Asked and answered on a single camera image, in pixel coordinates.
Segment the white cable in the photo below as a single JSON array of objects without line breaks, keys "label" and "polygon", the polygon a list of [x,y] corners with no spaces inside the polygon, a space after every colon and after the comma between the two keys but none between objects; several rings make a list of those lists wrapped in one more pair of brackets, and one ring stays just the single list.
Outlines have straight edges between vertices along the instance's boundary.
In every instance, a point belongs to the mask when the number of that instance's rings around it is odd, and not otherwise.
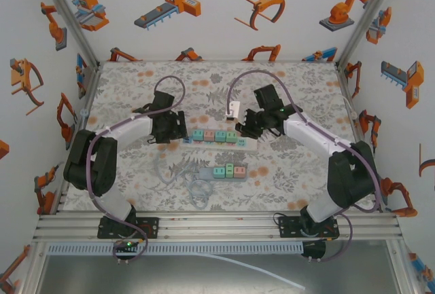
[{"label": "white cable", "polygon": [[312,115],[313,117],[315,117],[315,118],[320,118],[320,117],[323,117],[323,116],[325,116],[325,115],[327,115],[328,113],[329,113],[329,111],[331,110],[331,107],[332,107],[332,103],[334,102],[334,99],[335,98],[337,98],[337,97],[341,97],[342,99],[344,99],[345,100],[345,102],[347,103],[347,106],[348,106],[348,108],[349,108],[349,110],[350,110],[350,112],[351,112],[351,118],[353,119],[353,120],[356,120],[357,118],[358,118],[358,114],[352,109],[352,106],[351,106],[351,103],[349,102],[349,100],[346,98],[346,97],[344,97],[342,94],[335,94],[332,98],[331,98],[331,101],[330,101],[330,103],[329,103],[329,107],[328,107],[328,109],[326,110],[326,112],[325,113],[323,113],[323,114],[321,114],[321,115],[316,115],[316,114],[313,114],[312,112],[308,112],[310,115]]},{"label": "white cable", "polygon": [[213,259],[218,259],[218,260],[223,260],[223,261],[235,263],[236,265],[241,265],[243,267],[255,270],[257,272],[262,272],[263,274],[272,276],[273,278],[279,279],[279,280],[281,280],[281,281],[283,281],[283,282],[285,282],[285,283],[287,283],[289,285],[292,285],[294,287],[297,287],[298,289],[302,289],[303,291],[305,291],[305,287],[304,286],[299,285],[299,284],[297,284],[295,282],[292,282],[291,280],[288,280],[287,278],[278,276],[278,275],[276,275],[276,274],[274,274],[272,272],[268,272],[267,270],[264,270],[262,268],[256,267],[254,265],[248,265],[247,263],[243,263],[243,262],[240,262],[240,261],[237,261],[237,260],[221,257],[219,255],[208,255],[208,254],[204,254],[204,253],[193,253],[192,255],[197,255],[199,257],[213,258]]}]

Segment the metal rail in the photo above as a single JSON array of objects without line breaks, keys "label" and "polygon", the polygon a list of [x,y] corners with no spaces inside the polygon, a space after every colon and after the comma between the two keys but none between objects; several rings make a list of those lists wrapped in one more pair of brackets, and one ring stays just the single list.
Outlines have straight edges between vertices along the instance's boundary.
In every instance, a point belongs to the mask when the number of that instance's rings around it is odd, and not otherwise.
[{"label": "metal rail", "polygon": [[[158,238],[153,242],[213,242],[213,241],[288,241],[281,238],[273,223],[275,212],[262,213],[159,213],[138,212],[138,217],[159,217]],[[299,212],[283,212],[298,216]],[[395,214],[348,212],[353,224],[354,240],[401,239],[402,232]],[[37,224],[33,242],[111,242],[97,238],[100,212],[59,212],[43,215]],[[337,219],[339,240],[349,238],[346,220]]]}]

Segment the gray floor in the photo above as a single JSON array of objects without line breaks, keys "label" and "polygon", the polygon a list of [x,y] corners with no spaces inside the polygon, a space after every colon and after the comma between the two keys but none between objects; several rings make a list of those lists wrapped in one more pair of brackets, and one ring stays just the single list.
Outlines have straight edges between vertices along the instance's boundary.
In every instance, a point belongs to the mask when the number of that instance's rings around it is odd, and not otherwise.
[{"label": "gray floor", "polygon": [[[335,248],[331,251],[341,244],[332,243]],[[257,271],[205,257],[144,257],[131,265],[117,265],[111,257],[50,257],[40,293],[397,293],[381,241],[355,241],[343,256],[327,263],[308,264],[305,258],[295,255],[228,257],[276,273],[307,289],[301,292]]]}]

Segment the black mounting plate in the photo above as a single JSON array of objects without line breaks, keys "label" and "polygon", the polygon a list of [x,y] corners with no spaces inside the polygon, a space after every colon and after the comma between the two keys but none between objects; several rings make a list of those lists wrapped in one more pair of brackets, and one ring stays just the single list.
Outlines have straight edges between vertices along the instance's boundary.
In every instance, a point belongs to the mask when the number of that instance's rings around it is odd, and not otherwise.
[{"label": "black mounting plate", "polygon": [[[136,217],[136,226],[138,226],[140,229],[145,231],[149,239],[157,238],[157,234],[158,234],[157,217]],[[116,239],[116,240],[121,239],[119,235],[111,232],[110,227],[107,227],[107,224],[105,224],[103,218],[100,219],[97,238]],[[135,232],[133,236],[131,236],[130,238],[142,238],[142,235],[139,234],[138,232]]]},{"label": "black mounting plate", "polygon": [[300,216],[280,216],[278,217],[279,235],[281,238],[327,238],[335,240],[340,236],[336,219],[330,219],[321,231],[310,236],[302,231]]}]

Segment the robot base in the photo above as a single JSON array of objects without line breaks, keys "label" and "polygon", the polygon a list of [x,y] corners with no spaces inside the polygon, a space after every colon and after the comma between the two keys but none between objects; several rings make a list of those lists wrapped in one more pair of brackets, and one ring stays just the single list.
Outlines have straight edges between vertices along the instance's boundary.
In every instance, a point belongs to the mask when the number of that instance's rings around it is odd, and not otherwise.
[{"label": "robot base", "polygon": [[316,234],[307,234],[302,230],[300,216],[278,217],[281,238],[328,238],[336,240],[340,236],[336,219],[330,218],[317,230]]},{"label": "robot base", "polygon": [[337,30],[339,30],[339,29],[343,29],[343,28],[345,28],[345,27],[347,27],[347,26],[350,26],[351,24],[354,23],[354,21],[353,21],[352,19],[349,18],[349,19],[347,19],[346,22],[344,22],[344,23],[342,23],[342,24],[331,24],[331,23],[329,22],[329,17],[328,17],[328,18],[325,18],[325,19],[323,19],[323,20],[320,20],[319,23],[320,23],[323,27],[325,27],[326,29],[328,29],[328,30],[330,30],[330,31],[337,31]]},{"label": "robot base", "polygon": [[[147,237],[149,239],[157,238],[157,217],[137,217],[136,223],[134,224],[142,229],[147,234]],[[126,237],[142,238],[142,235],[136,232],[133,228],[124,226],[120,223],[117,223],[116,221],[112,221],[107,217],[103,217],[102,219],[100,219],[97,238],[119,240]]]},{"label": "robot base", "polygon": [[60,43],[56,42],[56,51],[60,51],[67,47],[67,29],[62,28],[63,31],[63,40]]}]

